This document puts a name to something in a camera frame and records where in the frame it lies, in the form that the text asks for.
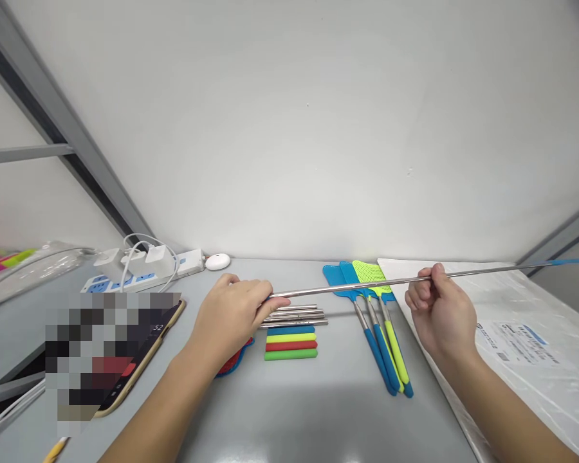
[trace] phone screen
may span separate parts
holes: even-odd
[[[129,364],[122,372],[122,375],[120,376],[114,387],[111,390],[107,391],[107,396],[103,401],[103,403],[101,404],[101,406],[99,407],[100,411],[107,410],[112,406],[112,404],[118,397],[118,394],[120,394],[122,389],[130,380],[131,376],[133,376],[133,373],[135,372],[135,370],[137,370],[139,364],[143,361],[144,357],[146,357],[146,354],[150,351],[156,340],[163,334],[163,329],[167,326],[172,317],[176,314],[176,311],[178,310],[180,304],[181,302],[178,302],[178,304],[176,304],[171,309],[165,309],[161,312],[161,320],[160,320],[161,323],[157,323],[152,326],[152,330],[150,331],[148,338],[143,342],[142,346],[140,347],[135,357],[133,357],[132,360],[129,362]]]

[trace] hand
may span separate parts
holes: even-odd
[[[431,281],[411,283],[405,292],[420,342],[436,363],[478,355],[474,341],[476,310],[472,301],[447,277],[442,264],[418,272],[419,277],[429,275]]]
[[[201,303],[187,345],[221,368],[268,315],[290,304],[286,298],[266,301],[271,294],[268,281],[242,282],[236,275],[223,274]]]

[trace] white round device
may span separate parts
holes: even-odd
[[[206,259],[206,268],[208,270],[221,270],[227,267],[231,262],[227,254],[215,254]]]

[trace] desk surface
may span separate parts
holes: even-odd
[[[45,300],[50,293],[79,292],[94,269],[91,262],[0,305],[0,380],[45,343]]]
[[[330,263],[236,259],[227,271],[241,279],[268,279],[276,291],[283,291],[326,285],[322,266]],[[198,307],[219,276],[204,271],[170,287],[182,292],[188,303],[185,312],[123,404],[71,439],[64,461],[100,458],[184,346]],[[413,399],[386,392],[349,300],[323,294],[293,302],[318,304],[329,319],[328,326],[316,328],[318,357],[264,362],[266,333],[259,331],[241,366],[214,381],[179,462],[476,461],[398,307],[390,303],[389,309]],[[46,397],[0,433],[0,462],[42,461],[55,444]]]

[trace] white power strip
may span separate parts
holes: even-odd
[[[178,272],[174,280],[193,275],[204,270],[204,254],[201,250],[189,251],[177,254]],[[154,273],[131,277],[124,282],[125,293],[136,293],[144,289],[152,288],[167,283],[171,277],[159,278]],[[120,291],[120,282],[110,281],[105,275],[90,278],[81,290],[81,293],[117,293]]]

